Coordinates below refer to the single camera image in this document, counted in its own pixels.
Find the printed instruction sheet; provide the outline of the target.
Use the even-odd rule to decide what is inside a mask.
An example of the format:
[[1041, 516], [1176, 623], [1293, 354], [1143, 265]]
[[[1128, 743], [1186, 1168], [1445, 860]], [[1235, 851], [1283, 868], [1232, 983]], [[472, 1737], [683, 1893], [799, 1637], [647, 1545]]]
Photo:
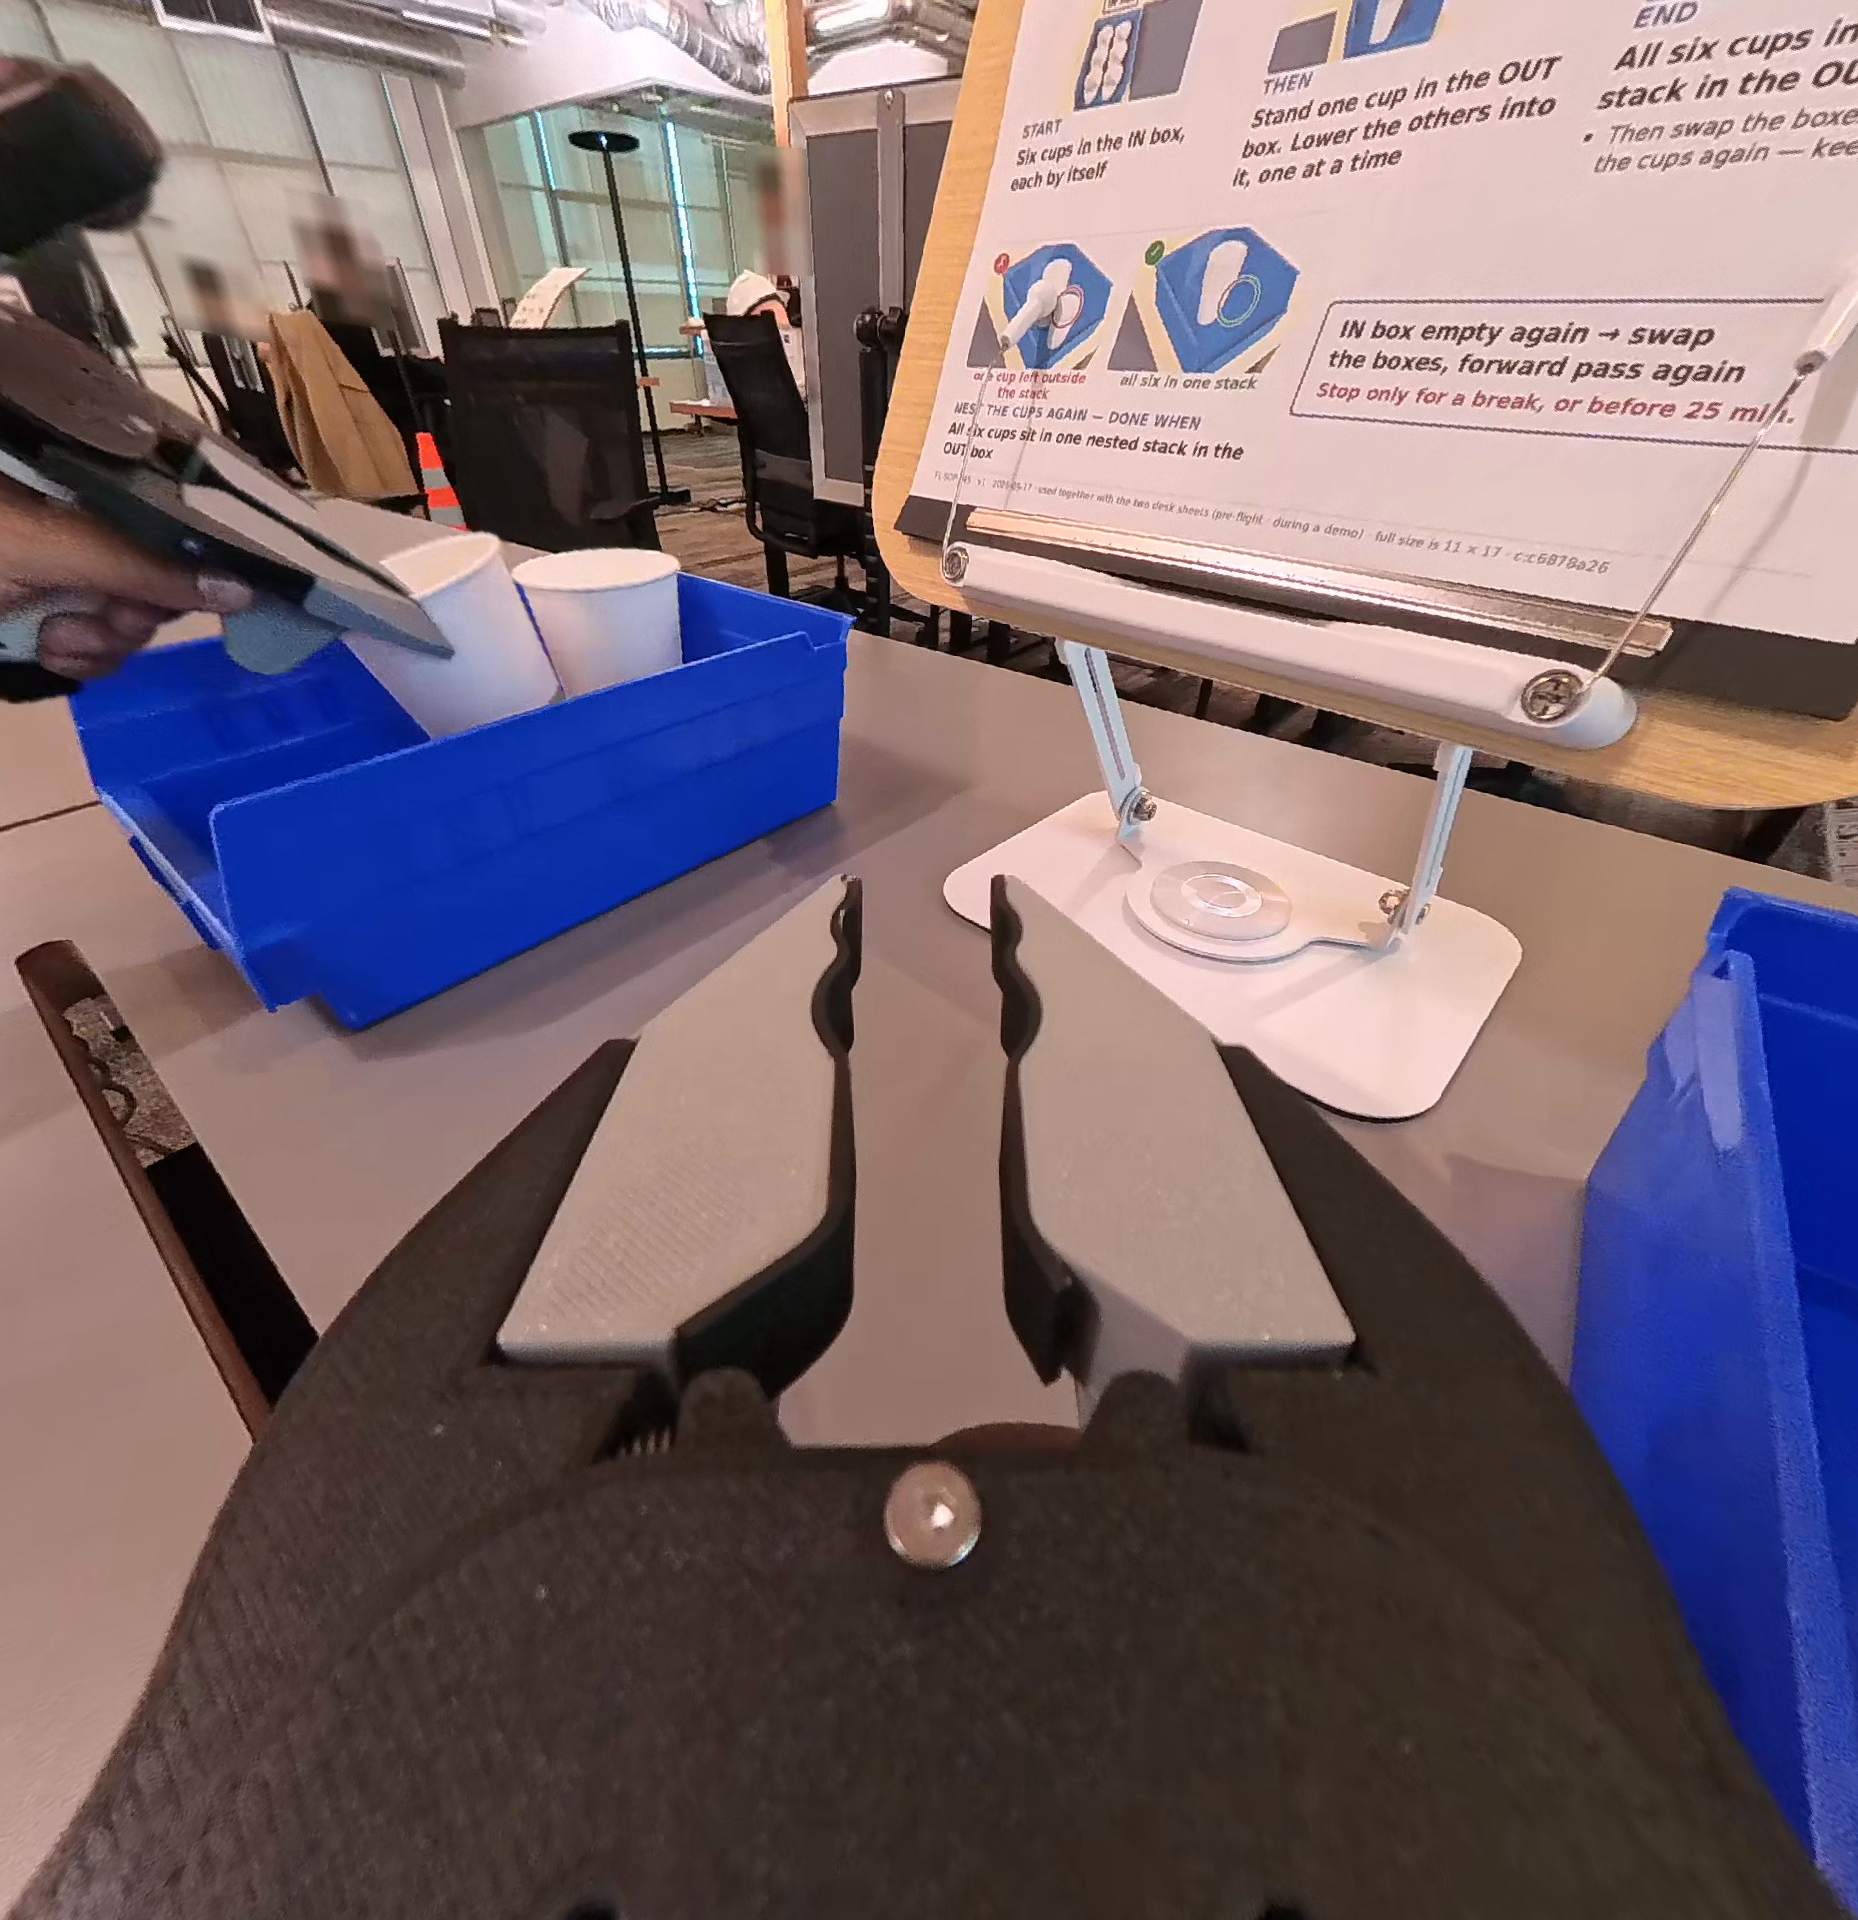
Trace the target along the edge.
[[1858, 651], [1858, 4], [1024, 4], [914, 493]]

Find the blue plastic bin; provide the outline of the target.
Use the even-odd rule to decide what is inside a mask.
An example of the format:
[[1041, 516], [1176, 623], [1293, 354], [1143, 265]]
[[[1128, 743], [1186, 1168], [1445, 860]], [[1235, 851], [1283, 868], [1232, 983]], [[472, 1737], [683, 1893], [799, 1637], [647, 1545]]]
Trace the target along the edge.
[[1724, 891], [1589, 1175], [1571, 1386], [1858, 1914], [1858, 915]]
[[269, 1010], [349, 1029], [839, 796], [851, 617], [683, 575], [683, 663], [429, 738], [340, 641], [154, 645], [71, 714], [102, 808]]

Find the white and wood document stand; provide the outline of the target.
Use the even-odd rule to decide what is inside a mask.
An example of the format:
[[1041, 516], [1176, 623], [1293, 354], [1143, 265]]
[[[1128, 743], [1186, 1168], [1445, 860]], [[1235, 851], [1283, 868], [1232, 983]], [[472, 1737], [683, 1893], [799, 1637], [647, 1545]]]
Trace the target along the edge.
[[[904, 383], [876, 470], [884, 553], [959, 609], [1060, 641], [1100, 788], [954, 869], [945, 896], [990, 922], [990, 883], [1030, 883], [1089, 936], [1298, 1091], [1372, 1119], [1428, 1111], [1519, 971], [1519, 938], [1441, 897], [1477, 751], [1679, 794], [1683, 721], [1708, 739], [1694, 804], [1816, 802], [1858, 772], [1858, 650], [1582, 602], [1401, 577], [1204, 539], [918, 495], [950, 324], [973, 264], [1026, 4], [980, 4], [916, 277]], [[1843, 285], [1784, 394], [1858, 324]], [[1128, 738], [1112, 657], [1204, 671], [1436, 743], [1407, 876], [1308, 851], [1175, 804]]]

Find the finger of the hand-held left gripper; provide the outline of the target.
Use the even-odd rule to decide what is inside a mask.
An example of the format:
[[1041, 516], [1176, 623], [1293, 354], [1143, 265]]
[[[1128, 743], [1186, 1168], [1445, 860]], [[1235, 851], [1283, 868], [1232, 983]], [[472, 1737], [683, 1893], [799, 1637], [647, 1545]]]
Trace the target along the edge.
[[343, 636], [337, 622], [300, 604], [251, 604], [221, 616], [222, 648], [248, 674], [275, 677], [299, 669]]
[[163, 497], [179, 552], [243, 577], [254, 606], [302, 606], [363, 634], [448, 659], [455, 648], [413, 594], [377, 559], [331, 532], [269, 467], [218, 437], [160, 441]]

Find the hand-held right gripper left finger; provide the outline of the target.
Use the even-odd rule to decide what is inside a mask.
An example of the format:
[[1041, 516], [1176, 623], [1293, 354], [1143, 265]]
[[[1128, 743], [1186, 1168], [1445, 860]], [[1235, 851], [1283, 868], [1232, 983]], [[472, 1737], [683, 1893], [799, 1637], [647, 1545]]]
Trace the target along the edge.
[[498, 1355], [790, 1388], [829, 1352], [854, 1293], [862, 906], [830, 878], [644, 1027]]

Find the black floor lamp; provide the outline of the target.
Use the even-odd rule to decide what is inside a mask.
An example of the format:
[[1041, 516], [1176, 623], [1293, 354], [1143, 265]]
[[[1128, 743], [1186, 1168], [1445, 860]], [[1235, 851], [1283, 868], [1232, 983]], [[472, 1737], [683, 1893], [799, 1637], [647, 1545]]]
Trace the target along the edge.
[[628, 316], [628, 336], [636, 363], [636, 392], [642, 402], [642, 413], [647, 424], [647, 441], [651, 453], [651, 470], [654, 479], [654, 493], [663, 507], [683, 510], [694, 501], [694, 495], [689, 487], [678, 487], [671, 482], [666, 447], [663, 444], [663, 429], [657, 412], [654, 395], [654, 376], [649, 354], [649, 339], [644, 332], [640, 299], [636, 291], [636, 277], [628, 241], [628, 225], [625, 216], [625, 204], [621, 193], [621, 182], [616, 172], [616, 159], [622, 156], [636, 154], [640, 139], [621, 127], [610, 125], [585, 125], [569, 134], [569, 143], [583, 151], [599, 156], [601, 170], [605, 173], [610, 223], [616, 248], [616, 272], [622, 281], [625, 306]]

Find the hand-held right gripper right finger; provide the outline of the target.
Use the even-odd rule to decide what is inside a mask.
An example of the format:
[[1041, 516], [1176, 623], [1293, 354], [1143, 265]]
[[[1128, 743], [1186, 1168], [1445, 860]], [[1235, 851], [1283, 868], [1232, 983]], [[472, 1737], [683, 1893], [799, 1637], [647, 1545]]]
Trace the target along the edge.
[[1093, 1417], [1119, 1379], [1184, 1408], [1237, 1367], [1334, 1370], [1356, 1330], [1224, 1049], [1028, 881], [990, 881], [1006, 1055], [1004, 1300]]

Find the black mesh office chair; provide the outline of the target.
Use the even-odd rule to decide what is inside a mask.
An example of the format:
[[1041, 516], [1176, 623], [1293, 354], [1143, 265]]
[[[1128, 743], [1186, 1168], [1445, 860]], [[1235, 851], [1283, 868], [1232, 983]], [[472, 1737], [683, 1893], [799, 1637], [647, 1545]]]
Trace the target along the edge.
[[472, 532], [547, 553], [663, 548], [626, 321], [445, 321], [439, 339], [446, 472]]

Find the person's left hand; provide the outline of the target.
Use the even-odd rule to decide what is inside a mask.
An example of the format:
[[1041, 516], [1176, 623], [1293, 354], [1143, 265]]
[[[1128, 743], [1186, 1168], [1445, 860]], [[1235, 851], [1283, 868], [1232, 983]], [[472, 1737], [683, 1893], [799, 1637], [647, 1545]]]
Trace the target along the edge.
[[48, 674], [102, 677], [177, 617], [243, 613], [252, 600], [243, 579], [154, 556], [0, 472], [0, 623], [33, 626]]

